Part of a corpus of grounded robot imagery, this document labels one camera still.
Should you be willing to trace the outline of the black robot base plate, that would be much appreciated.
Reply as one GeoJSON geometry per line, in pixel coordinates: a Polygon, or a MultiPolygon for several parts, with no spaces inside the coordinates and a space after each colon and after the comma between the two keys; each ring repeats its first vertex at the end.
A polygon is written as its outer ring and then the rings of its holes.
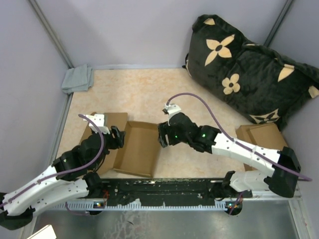
{"type": "Polygon", "coordinates": [[[238,193],[226,185],[222,178],[181,179],[104,179],[99,195],[89,201],[102,201],[116,206],[139,200],[143,206],[210,206],[216,201],[226,201],[227,213],[240,213],[243,199],[252,192],[238,193]]]}

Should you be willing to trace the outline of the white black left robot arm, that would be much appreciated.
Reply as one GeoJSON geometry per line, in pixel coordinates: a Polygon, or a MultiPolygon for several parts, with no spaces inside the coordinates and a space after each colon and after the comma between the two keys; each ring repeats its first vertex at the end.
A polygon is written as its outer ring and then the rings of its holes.
{"type": "Polygon", "coordinates": [[[17,230],[50,207],[81,198],[97,198],[104,186],[97,169],[110,150],[122,148],[126,133],[92,134],[54,160],[39,176],[11,193],[0,194],[0,225],[17,230]]]}

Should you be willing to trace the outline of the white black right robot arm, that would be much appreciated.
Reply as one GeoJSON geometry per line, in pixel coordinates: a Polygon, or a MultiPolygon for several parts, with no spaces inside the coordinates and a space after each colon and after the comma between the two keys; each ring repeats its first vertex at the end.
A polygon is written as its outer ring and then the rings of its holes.
{"type": "Polygon", "coordinates": [[[289,147],[268,149],[228,137],[218,128],[198,126],[183,113],[159,123],[158,132],[162,147],[185,143],[198,152],[226,156],[250,165],[252,171],[227,173],[222,185],[227,197],[250,190],[270,190],[284,198],[295,194],[301,166],[289,147]]]}

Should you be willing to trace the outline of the brown cardboard box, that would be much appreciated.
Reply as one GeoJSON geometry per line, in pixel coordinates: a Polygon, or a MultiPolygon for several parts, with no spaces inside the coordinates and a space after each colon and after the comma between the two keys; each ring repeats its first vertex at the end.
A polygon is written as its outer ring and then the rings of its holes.
{"type": "Polygon", "coordinates": [[[161,145],[158,125],[143,121],[129,121],[127,113],[105,113],[105,125],[125,131],[124,147],[111,150],[97,170],[100,177],[111,170],[118,173],[153,178],[161,145]]]}

